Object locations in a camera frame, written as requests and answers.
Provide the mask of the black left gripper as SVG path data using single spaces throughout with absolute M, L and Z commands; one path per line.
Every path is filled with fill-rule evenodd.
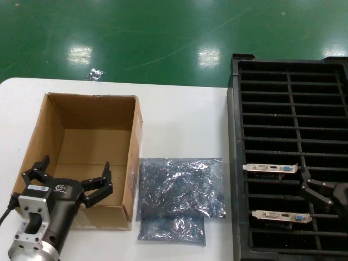
M 105 163 L 102 176 L 77 181 L 68 178 L 52 178 L 46 173 L 49 155 L 33 164 L 32 168 L 22 174 L 26 186 L 37 180 L 52 189 L 54 205 L 49 207 L 50 222 L 45 234 L 45 242 L 61 252 L 72 223 L 78 213 L 80 204 L 91 208 L 113 193 L 110 164 Z

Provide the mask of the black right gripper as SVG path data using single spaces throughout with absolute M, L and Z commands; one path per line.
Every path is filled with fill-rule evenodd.
M 307 166 L 301 166 L 301 177 L 302 198 L 325 212 L 347 215 L 347 183 L 334 183 L 332 191 L 332 183 L 312 179 Z

